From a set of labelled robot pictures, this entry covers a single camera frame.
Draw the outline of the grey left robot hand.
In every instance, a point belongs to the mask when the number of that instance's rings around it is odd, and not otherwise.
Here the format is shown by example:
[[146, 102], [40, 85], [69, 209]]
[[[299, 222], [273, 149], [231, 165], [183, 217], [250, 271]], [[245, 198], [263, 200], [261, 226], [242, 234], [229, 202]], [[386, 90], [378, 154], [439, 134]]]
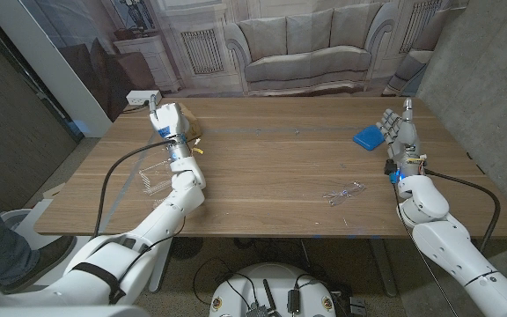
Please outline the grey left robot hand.
[[149, 99], [149, 117], [152, 127], [163, 138], [182, 135], [188, 132], [190, 123], [182, 113], [178, 103], [168, 103], [159, 106], [157, 95], [152, 94]]

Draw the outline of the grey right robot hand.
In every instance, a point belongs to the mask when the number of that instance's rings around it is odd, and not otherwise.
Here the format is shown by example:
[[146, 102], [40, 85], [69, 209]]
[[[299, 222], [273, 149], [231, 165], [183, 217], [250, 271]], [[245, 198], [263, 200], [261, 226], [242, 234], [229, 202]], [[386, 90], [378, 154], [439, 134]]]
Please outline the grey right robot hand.
[[398, 161], [404, 155], [420, 157], [420, 139], [413, 122], [413, 103], [410, 98], [404, 100], [402, 115], [388, 108], [376, 127], [387, 143], [390, 159]]

